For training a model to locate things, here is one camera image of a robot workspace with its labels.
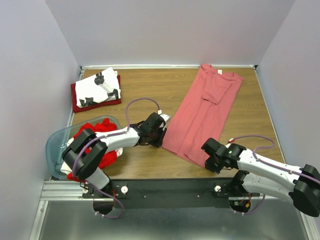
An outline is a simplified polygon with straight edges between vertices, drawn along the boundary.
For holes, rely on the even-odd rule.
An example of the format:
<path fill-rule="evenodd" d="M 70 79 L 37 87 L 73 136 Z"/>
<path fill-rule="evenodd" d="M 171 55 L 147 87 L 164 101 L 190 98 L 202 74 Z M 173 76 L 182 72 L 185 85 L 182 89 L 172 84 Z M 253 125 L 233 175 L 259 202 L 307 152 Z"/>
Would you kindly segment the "pink polo shirt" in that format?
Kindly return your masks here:
<path fill-rule="evenodd" d="M 234 72 L 202 64 L 169 123 L 162 147 L 204 167 L 208 155 L 201 147 L 209 138 L 219 140 L 242 82 Z"/>

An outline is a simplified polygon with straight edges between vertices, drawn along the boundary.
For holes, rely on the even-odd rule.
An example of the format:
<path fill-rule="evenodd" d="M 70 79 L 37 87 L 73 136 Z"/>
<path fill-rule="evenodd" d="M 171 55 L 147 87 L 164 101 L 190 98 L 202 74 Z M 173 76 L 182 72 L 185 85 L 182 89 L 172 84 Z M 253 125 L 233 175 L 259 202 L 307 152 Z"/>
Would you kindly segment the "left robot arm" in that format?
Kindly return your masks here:
<path fill-rule="evenodd" d="M 60 171 L 88 182 L 99 197 L 107 197 L 111 191 L 111 180 L 99 167 L 103 156 L 128 147 L 151 145 L 159 148 L 170 118 L 159 110 L 144 121 L 115 131 L 99 132 L 86 128 L 68 141 L 61 154 L 63 163 Z"/>

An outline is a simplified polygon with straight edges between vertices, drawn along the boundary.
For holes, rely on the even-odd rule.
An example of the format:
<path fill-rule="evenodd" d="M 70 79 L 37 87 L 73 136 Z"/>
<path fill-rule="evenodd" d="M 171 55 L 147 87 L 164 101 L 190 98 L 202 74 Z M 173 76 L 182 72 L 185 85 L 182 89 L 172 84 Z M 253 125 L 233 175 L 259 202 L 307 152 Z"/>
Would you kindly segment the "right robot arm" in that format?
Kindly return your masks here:
<path fill-rule="evenodd" d="M 215 192 L 227 198 L 262 194 L 281 199 L 300 212 L 320 215 L 320 173 L 312 165 L 304 167 L 288 165 L 261 156 L 255 150 L 235 143 L 232 138 L 223 145 L 209 138 L 201 149 L 209 156 L 204 167 L 220 173 L 223 168 L 236 169 L 237 173 Z"/>

